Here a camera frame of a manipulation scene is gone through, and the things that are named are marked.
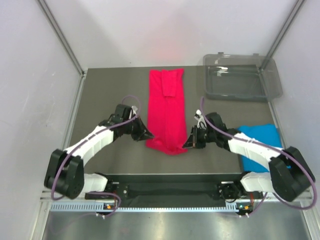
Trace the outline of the red t shirt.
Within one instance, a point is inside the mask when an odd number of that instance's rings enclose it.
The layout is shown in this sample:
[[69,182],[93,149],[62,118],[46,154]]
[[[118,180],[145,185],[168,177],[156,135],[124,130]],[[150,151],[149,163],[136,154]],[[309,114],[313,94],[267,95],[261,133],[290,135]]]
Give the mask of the red t shirt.
[[146,147],[172,156],[188,151],[183,75],[182,68],[149,72],[147,128],[154,138]]

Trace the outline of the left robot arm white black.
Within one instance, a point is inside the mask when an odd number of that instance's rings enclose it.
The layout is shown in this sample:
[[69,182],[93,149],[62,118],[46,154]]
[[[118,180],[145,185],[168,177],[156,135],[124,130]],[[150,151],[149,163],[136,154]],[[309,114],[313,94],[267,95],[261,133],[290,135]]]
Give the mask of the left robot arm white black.
[[51,199],[57,201],[66,197],[73,200],[82,193],[91,192],[109,198],[114,187],[108,183],[108,178],[101,173],[87,174],[84,168],[104,147],[123,135],[130,135],[137,142],[154,138],[139,116],[123,118],[111,115],[78,143],[63,150],[54,150],[44,179],[44,186],[51,190]]

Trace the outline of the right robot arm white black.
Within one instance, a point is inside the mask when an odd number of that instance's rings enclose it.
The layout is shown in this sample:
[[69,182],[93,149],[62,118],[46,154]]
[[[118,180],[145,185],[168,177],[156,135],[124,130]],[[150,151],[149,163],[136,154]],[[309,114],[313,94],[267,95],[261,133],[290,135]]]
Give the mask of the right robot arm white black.
[[283,149],[268,146],[235,128],[217,130],[197,125],[192,127],[182,147],[203,149],[208,143],[215,143],[267,169],[266,172],[247,170],[242,174],[240,181],[233,185],[233,192],[239,198],[245,198],[251,192],[269,192],[292,202],[305,190],[314,187],[315,177],[294,147]]

